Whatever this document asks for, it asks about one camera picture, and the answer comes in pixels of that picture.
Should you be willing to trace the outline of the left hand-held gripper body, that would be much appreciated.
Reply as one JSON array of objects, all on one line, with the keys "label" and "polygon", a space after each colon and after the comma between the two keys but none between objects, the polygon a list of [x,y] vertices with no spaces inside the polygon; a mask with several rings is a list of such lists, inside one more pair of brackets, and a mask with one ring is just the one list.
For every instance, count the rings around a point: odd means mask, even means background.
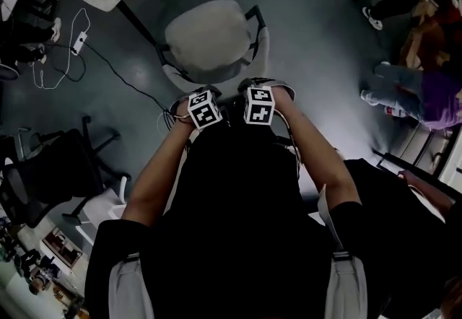
[{"label": "left hand-held gripper body", "polygon": [[222,120],[216,99],[222,93],[214,86],[206,85],[184,93],[169,108],[176,121],[193,124],[202,131]]}]

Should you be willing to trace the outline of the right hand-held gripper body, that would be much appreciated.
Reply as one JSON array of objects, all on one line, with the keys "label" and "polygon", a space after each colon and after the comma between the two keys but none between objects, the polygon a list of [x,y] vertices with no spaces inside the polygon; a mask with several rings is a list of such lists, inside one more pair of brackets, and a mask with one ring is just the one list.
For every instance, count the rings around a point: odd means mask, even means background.
[{"label": "right hand-held gripper body", "polygon": [[238,92],[245,98],[244,121],[247,124],[270,126],[276,107],[273,87],[283,87],[292,101],[295,91],[285,82],[266,77],[244,79],[238,86]]}]

